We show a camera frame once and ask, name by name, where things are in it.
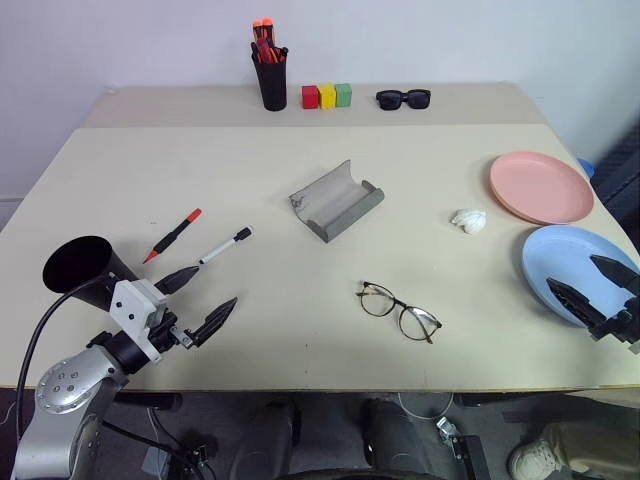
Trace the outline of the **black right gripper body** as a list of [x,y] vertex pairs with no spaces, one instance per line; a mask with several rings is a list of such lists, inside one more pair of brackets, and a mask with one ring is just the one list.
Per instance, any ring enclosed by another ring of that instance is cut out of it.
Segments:
[[639,298],[637,296],[625,302],[624,308],[616,315],[597,320],[588,328],[594,340],[613,335],[622,343],[639,345]]

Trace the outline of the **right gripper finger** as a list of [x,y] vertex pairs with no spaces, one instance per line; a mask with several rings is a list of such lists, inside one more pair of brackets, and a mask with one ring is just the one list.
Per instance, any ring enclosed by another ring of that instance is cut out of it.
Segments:
[[619,288],[639,290],[639,274],[623,263],[601,255],[591,255],[590,259],[601,274]]
[[546,283],[560,304],[588,329],[599,327],[607,321],[588,298],[573,287],[553,278],[547,278]]

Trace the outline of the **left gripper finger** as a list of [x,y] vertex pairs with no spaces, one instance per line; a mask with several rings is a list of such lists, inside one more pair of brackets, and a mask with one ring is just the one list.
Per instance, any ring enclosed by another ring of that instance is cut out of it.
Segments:
[[216,307],[204,320],[204,323],[191,333],[191,340],[195,347],[202,346],[208,341],[226,322],[234,310],[238,298],[234,297]]
[[154,286],[164,295],[172,295],[183,288],[200,270],[198,265],[177,270],[161,280],[157,281]]

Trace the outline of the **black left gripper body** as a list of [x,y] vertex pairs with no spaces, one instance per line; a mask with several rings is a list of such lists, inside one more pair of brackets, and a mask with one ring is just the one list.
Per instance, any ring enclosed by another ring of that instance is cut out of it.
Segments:
[[168,351],[176,345],[190,349],[195,345],[191,332],[181,329],[177,321],[178,317],[166,310],[160,323],[150,329],[148,339],[157,351]]

